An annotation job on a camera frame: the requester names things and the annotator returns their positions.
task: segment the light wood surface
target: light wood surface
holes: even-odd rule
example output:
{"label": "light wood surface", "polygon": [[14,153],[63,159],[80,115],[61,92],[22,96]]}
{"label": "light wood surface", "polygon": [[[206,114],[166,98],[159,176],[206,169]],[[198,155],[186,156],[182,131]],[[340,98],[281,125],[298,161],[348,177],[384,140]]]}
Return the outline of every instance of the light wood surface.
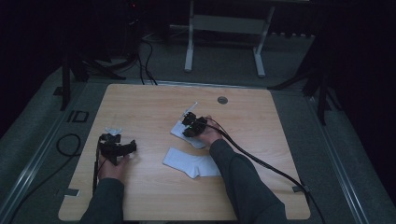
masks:
{"label": "light wood surface", "polygon": [[[218,97],[228,104],[218,103]],[[70,183],[77,197],[65,196],[62,220],[79,220],[92,197],[93,163],[105,127],[122,128],[121,143],[135,139],[124,177],[125,220],[233,220],[235,215],[220,176],[189,178],[163,165],[169,147],[207,155],[170,131],[194,102],[198,117],[211,115],[243,149],[299,180],[271,93],[237,88],[109,85]],[[307,219],[302,193],[285,177],[257,165],[262,181],[286,205],[288,219]]]}

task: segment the person's left hand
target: person's left hand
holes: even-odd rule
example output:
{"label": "person's left hand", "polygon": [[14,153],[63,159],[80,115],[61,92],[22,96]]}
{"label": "person's left hand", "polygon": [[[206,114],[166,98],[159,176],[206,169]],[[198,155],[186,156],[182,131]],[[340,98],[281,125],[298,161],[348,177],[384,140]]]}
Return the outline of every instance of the person's left hand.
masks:
{"label": "person's left hand", "polygon": [[99,172],[98,177],[99,180],[105,178],[114,178],[122,181],[122,175],[124,173],[124,169],[126,164],[129,161],[129,154],[125,155],[122,160],[119,162],[117,166],[115,166],[111,161],[107,160],[102,155],[99,155]]}

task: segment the black cable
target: black cable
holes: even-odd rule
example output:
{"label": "black cable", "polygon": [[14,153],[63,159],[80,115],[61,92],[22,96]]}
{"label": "black cable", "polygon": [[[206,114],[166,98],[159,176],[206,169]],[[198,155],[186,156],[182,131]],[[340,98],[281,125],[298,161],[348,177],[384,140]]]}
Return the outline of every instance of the black cable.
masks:
{"label": "black cable", "polygon": [[[61,151],[60,149],[60,142],[61,140],[63,140],[64,138],[68,137],[68,136],[74,136],[77,138],[78,140],[78,146],[76,147],[76,150],[74,151],[73,154],[67,154]],[[60,152],[62,155],[68,157],[67,161],[61,166],[59,167],[54,173],[52,173],[51,175],[49,175],[46,179],[44,179],[41,183],[39,183],[36,187],[34,187],[29,193],[27,193],[23,199],[20,201],[20,203],[18,204],[17,208],[15,209],[14,213],[12,214],[11,220],[8,222],[9,224],[11,224],[15,218],[15,216],[18,214],[18,211],[21,209],[22,205],[26,202],[26,200],[29,199],[30,196],[32,196],[33,193],[35,193],[36,190],[38,190],[39,188],[41,188],[47,181],[49,181],[54,175],[56,175],[59,171],[61,171],[66,165],[67,163],[69,163],[74,157],[79,156],[80,153],[77,153],[79,148],[81,146],[81,139],[79,138],[78,135],[76,135],[75,133],[69,133],[66,134],[64,136],[62,136],[60,139],[58,139],[57,143],[56,143],[56,149],[58,150],[58,152]]]}
{"label": "black cable", "polygon": [[[214,121],[216,124],[219,125],[219,123],[216,122],[215,120],[213,120],[213,119],[211,119],[211,118],[207,118],[207,119],[210,119],[210,120]],[[281,172],[280,170],[277,170],[275,167],[271,166],[270,164],[266,163],[265,161],[260,160],[259,158],[257,158],[257,157],[255,157],[255,156],[251,155],[250,153],[248,153],[247,151],[245,151],[244,149],[242,149],[240,146],[238,146],[238,145],[235,143],[235,141],[231,138],[231,136],[228,135],[227,132],[225,132],[225,130],[221,127],[221,125],[219,125],[219,126],[220,126],[220,128],[221,128],[222,130],[219,129],[219,128],[217,128],[217,127],[214,127],[214,126],[212,126],[212,125],[209,125],[209,124],[207,124],[207,123],[203,123],[203,122],[199,122],[199,121],[195,121],[195,123],[204,124],[205,126],[210,127],[210,128],[212,128],[212,129],[216,130],[216,131],[219,132],[222,136],[224,136],[234,147],[236,147],[236,149],[238,149],[240,152],[242,152],[243,154],[245,154],[246,156],[248,156],[249,158],[251,158],[253,161],[257,162],[259,165],[261,165],[261,166],[263,166],[263,167],[265,167],[265,168],[267,168],[267,169],[272,170],[273,172],[275,172],[275,173],[277,173],[277,174],[279,174],[279,175],[282,175],[282,176],[286,177],[289,181],[291,181],[293,184],[295,184],[295,185],[305,194],[305,197],[307,196],[307,197],[309,197],[309,198],[311,199],[312,203],[313,203],[314,206],[317,208],[317,211],[318,211],[318,214],[319,214],[319,216],[320,216],[320,219],[321,219],[322,223],[323,223],[323,224],[326,223],[326,221],[324,220],[323,214],[321,213],[321,211],[320,211],[320,209],[319,209],[319,207],[318,207],[316,201],[314,200],[314,197],[313,197],[312,194],[310,193],[310,191],[309,191],[308,189],[306,189],[302,184],[300,184],[297,180],[295,180],[293,177],[291,177],[291,176],[289,176],[289,175],[287,175],[287,174]]]}

